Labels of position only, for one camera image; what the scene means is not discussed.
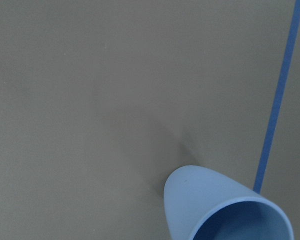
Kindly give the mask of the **light blue plastic cup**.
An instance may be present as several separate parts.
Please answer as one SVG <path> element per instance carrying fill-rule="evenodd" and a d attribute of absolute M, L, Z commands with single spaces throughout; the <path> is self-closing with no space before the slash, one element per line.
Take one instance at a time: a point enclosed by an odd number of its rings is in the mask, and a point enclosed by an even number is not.
<path fill-rule="evenodd" d="M 185 165 L 167 178 L 164 211 L 173 240 L 293 240 L 275 203 L 214 170 Z"/>

